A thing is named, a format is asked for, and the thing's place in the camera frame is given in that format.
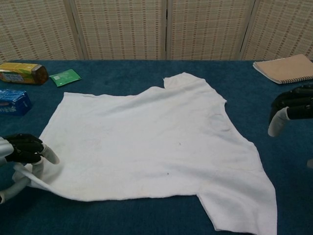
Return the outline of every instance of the green packet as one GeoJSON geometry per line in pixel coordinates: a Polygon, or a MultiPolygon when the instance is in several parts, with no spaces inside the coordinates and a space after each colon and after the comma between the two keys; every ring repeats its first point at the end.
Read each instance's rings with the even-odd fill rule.
{"type": "Polygon", "coordinates": [[[57,87],[80,80],[81,77],[72,69],[49,76],[57,87]]]}

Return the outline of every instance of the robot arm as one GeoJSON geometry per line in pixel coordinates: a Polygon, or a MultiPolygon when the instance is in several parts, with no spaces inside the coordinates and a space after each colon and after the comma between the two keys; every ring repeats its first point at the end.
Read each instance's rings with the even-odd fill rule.
{"type": "MultiPolygon", "coordinates": [[[[33,165],[32,173],[41,178],[44,170],[42,157],[53,164],[59,163],[55,153],[33,135],[16,134],[0,137],[0,166],[7,162],[29,163],[33,165]]],[[[0,191],[0,204],[18,194],[29,183],[30,180],[23,177],[12,187],[0,191]]]]}
{"type": "Polygon", "coordinates": [[[289,120],[313,118],[313,85],[281,93],[271,106],[268,134],[275,137],[289,120]]]}

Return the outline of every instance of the table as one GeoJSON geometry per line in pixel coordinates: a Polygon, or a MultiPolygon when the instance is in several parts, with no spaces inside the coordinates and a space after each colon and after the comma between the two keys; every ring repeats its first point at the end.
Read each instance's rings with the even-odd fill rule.
{"type": "MultiPolygon", "coordinates": [[[[281,92],[302,83],[277,85],[252,67],[252,61],[24,61],[44,65],[49,74],[74,69],[82,80],[57,88],[0,83],[0,89],[27,91],[33,108],[23,117],[0,115],[0,136],[39,136],[63,92],[130,95],[183,71],[205,78],[226,100],[238,131],[255,143],[276,188],[279,235],[313,234],[313,120],[291,121],[277,138],[267,135],[270,104],[281,92]]],[[[0,169],[0,189],[12,184],[13,164],[0,169]]],[[[196,196],[164,199],[78,202],[26,188],[0,205],[2,235],[230,235],[216,232],[196,196]]]]}

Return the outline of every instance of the blue box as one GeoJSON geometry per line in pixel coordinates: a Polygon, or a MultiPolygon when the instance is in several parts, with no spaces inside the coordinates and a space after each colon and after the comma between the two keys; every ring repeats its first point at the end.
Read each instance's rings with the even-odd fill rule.
{"type": "Polygon", "coordinates": [[[0,114],[22,116],[32,107],[26,91],[0,89],[0,114]]]}

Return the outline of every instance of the white t-shirt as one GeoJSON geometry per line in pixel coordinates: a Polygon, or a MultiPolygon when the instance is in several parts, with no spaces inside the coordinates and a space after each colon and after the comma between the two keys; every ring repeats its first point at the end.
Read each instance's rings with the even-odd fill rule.
{"type": "Polygon", "coordinates": [[[33,187],[80,201],[197,195],[216,230],[275,235],[275,189],[225,100],[187,73],[164,87],[65,93],[40,136],[61,163],[46,161],[42,180],[16,170],[33,187]]]}

